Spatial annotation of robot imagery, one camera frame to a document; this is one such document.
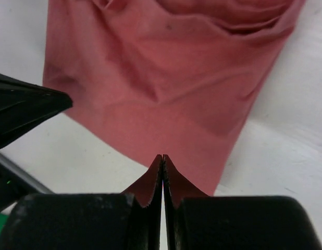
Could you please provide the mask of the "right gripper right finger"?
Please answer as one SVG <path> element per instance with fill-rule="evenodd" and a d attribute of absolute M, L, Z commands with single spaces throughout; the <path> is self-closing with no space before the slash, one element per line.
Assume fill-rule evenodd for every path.
<path fill-rule="evenodd" d="M 169 249 L 322 249 L 301 204 L 288 196 L 208 196 L 163 156 Z"/>

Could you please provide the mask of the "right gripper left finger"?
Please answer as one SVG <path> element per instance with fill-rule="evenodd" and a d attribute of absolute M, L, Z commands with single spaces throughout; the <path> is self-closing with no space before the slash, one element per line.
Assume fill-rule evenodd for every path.
<path fill-rule="evenodd" d="M 162 157 L 121 193 L 33 194 L 0 233 L 0 249 L 159 249 Z"/>

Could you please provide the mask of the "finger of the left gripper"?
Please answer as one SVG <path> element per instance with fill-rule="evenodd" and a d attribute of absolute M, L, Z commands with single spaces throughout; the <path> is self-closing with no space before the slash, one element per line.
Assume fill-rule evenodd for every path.
<path fill-rule="evenodd" d="M 72 106 L 64 92 L 0 74 L 0 149 Z"/>

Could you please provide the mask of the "salmon pink t shirt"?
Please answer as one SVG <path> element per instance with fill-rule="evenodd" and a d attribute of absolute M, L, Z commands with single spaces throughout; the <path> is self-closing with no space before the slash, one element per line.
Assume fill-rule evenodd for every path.
<path fill-rule="evenodd" d="M 44 86 L 149 166 L 213 194 L 303 1 L 49 1 Z"/>

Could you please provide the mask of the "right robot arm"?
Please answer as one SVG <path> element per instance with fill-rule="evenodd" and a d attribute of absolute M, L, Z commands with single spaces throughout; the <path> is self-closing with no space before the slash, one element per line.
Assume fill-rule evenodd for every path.
<path fill-rule="evenodd" d="M 54 194 L 0 155 L 0 249 L 322 249 L 298 201 L 208 196 L 167 155 L 121 193 Z"/>

